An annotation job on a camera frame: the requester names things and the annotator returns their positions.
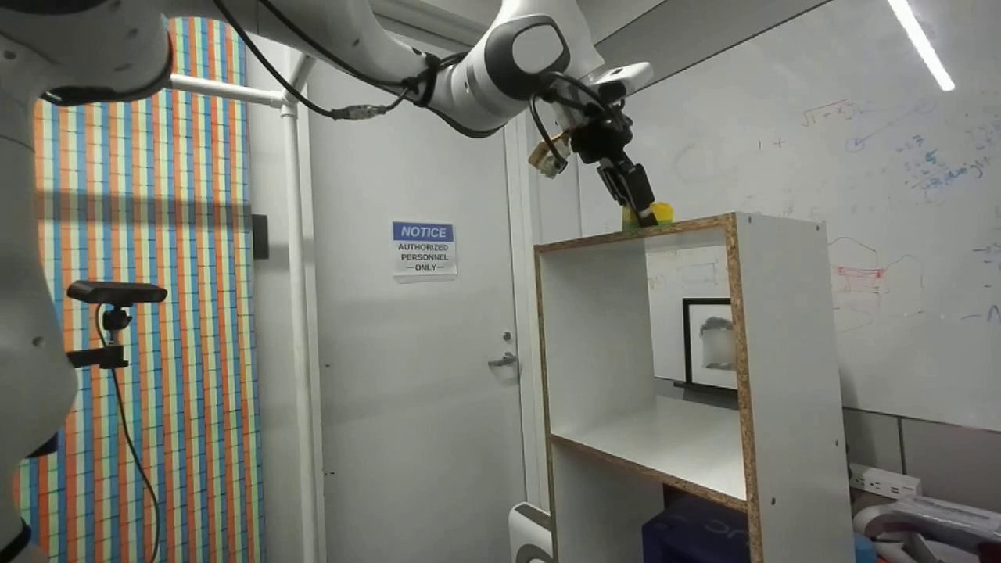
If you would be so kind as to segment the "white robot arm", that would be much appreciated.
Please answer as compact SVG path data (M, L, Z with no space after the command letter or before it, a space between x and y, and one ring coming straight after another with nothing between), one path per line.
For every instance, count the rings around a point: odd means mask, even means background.
M174 20L223 22L401 97L467 138L489 138L532 99L614 87L580 0L496 0L460 54L393 34L372 0L0 0L0 473L51 443L79 397L42 281L35 107L130 104L174 66Z

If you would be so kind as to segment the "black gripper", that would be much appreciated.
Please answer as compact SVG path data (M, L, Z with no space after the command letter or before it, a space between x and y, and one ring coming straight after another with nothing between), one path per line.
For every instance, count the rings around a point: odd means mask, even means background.
M570 125L573 154L598 166L611 198L622 206L622 221L638 221L658 198L641 163L633 163L626 145L633 142L633 120L620 107L588 104Z

